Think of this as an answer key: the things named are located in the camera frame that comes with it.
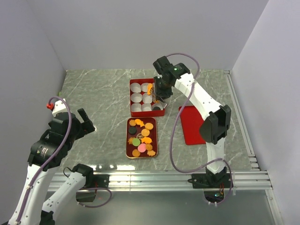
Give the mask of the orange round cookie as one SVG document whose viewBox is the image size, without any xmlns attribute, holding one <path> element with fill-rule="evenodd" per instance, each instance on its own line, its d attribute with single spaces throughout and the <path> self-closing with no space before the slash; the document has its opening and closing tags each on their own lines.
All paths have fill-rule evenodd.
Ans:
<svg viewBox="0 0 300 225">
<path fill-rule="evenodd" d="M 147 85 L 147 94 L 148 94 L 148 95 L 151 95 L 152 92 L 153 92 L 153 84 L 152 84 L 152 83 L 149 83 L 149 84 Z"/>
</svg>

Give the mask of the silver slotted tongs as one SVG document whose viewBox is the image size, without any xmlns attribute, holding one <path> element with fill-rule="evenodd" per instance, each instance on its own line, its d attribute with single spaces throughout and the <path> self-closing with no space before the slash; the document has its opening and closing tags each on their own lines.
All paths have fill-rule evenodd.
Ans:
<svg viewBox="0 0 300 225">
<path fill-rule="evenodd" d="M 165 109 L 168 104 L 166 103 L 166 101 L 161 96 L 159 87 L 154 82 L 152 84 L 153 84 L 153 92 L 152 92 L 151 95 L 153 97 L 153 102 L 155 101 L 155 99 L 159 100 L 160 103 L 162 104 L 163 108 Z"/>
</svg>

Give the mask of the black white sandwich cookie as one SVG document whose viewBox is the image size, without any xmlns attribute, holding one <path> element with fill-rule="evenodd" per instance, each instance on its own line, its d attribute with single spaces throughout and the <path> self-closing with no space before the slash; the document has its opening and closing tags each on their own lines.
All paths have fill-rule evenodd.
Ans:
<svg viewBox="0 0 300 225">
<path fill-rule="evenodd" d="M 153 110 L 153 111 L 160 111 L 161 108 L 160 108 L 159 106 L 154 106 L 152 110 Z"/>
</svg>

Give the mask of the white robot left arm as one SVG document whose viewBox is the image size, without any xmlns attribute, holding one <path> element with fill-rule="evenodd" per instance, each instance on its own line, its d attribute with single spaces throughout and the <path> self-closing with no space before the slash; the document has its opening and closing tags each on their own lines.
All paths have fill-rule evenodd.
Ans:
<svg viewBox="0 0 300 225">
<path fill-rule="evenodd" d="M 93 169 L 78 164 L 63 185 L 46 198 L 52 178 L 74 141 L 95 131 L 84 109 L 78 109 L 83 120 L 79 121 L 60 97 L 55 103 L 48 102 L 47 108 L 53 115 L 50 128 L 30 149 L 25 184 L 8 225 L 53 225 L 69 201 L 75 200 L 76 192 L 94 184 Z"/>
</svg>

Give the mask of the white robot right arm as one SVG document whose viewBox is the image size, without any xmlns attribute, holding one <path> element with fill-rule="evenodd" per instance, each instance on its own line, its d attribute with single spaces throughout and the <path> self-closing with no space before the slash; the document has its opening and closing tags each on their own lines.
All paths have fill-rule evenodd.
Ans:
<svg viewBox="0 0 300 225">
<path fill-rule="evenodd" d="M 157 100 L 164 102 L 177 89 L 187 101 L 198 110 L 203 124 L 199 133 L 206 143 L 208 162 L 203 165 L 206 171 L 206 181 L 209 186 L 217 187 L 222 183 L 227 173 L 230 173 L 229 164 L 225 161 L 225 138 L 230 128 L 231 108 L 221 105 L 213 99 L 197 82 L 200 67 L 196 74 L 183 63 L 172 64 L 167 56 L 162 56 L 153 62 L 158 73 L 154 78 L 153 94 Z"/>
</svg>

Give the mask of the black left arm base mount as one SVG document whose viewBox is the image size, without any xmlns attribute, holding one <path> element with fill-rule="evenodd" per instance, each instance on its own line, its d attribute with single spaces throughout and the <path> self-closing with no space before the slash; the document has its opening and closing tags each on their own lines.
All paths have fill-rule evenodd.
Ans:
<svg viewBox="0 0 300 225">
<path fill-rule="evenodd" d="M 108 189 L 109 178 L 108 174 L 94 174 L 92 180 L 77 191 L 76 200 L 80 203 L 92 203 L 98 192 L 102 191 L 98 188 Z"/>
</svg>

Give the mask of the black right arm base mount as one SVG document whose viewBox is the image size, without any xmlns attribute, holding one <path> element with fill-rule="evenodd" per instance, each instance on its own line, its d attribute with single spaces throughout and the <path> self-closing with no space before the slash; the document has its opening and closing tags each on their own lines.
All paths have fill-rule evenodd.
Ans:
<svg viewBox="0 0 300 225">
<path fill-rule="evenodd" d="M 204 198 L 209 204 L 218 205 L 226 199 L 225 189 L 233 188 L 232 178 L 229 173 L 216 175 L 208 173 L 194 173 L 187 180 L 193 189 L 203 189 Z"/>
</svg>

